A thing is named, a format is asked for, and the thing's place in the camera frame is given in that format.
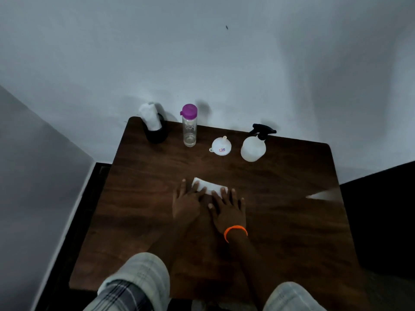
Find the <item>spray nozzle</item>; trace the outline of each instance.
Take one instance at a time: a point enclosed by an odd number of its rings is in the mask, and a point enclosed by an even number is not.
[[[254,128],[249,134],[255,134],[258,133],[258,138],[261,141],[264,141],[267,138],[268,134],[275,134],[277,133],[276,130],[271,129],[269,126],[267,125],[263,125],[263,124],[257,124],[254,123],[252,125],[252,127]]]

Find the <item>spray bottle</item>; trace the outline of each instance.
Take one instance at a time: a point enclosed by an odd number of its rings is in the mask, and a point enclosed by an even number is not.
[[[265,140],[268,134],[277,133],[277,131],[263,124],[253,124],[252,127],[254,129],[249,134],[258,133],[258,135],[246,138],[241,148],[242,158],[249,162],[256,161],[265,154],[267,150]]]

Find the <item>black cup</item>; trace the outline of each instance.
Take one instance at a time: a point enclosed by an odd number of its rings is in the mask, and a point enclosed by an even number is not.
[[[147,140],[153,144],[159,144],[167,138],[167,122],[161,114],[158,114],[160,119],[161,129],[157,131],[149,131],[147,125],[143,121],[144,134],[147,137]]]

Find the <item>orange wristband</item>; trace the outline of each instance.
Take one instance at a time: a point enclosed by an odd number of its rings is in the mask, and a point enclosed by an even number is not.
[[[235,226],[231,226],[228,229],[225,230],[225,232],[223,233],[223,236],[225,237],[226,242],[229,243],[228,239],[226,239],[226,235],[228,234],[228,232],[231,231],[231,229],[242,229],[246,232],[246,235],[248,235],[248,232],[246,231],[245,227],[242,227],[240,225],[235,225]]]

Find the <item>wooden table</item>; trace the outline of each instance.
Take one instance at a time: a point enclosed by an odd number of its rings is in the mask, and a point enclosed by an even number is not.
[[[198,126],[197,143],[188,148],[182,124],[168,122],[168,129],[168,138],[154,145],[140,118],[128,121],[71,288],[97,290],[130,256],[146,251],[172,221],[173,188],[182,178],[199,177],[243,194],[249,237],[282,281],[298,282],[330,310],[367,308],[343,203],[306,198],[339,189],[327,144],[269,136],[265,155],[246,162],[240,154],[246,132]],[[224,135],[232,143],[230,154],[209,152]],[[205,195],[203,204],[210,199]],[[205,207],[174,263],[170,295],[251,302],[239,264]]]

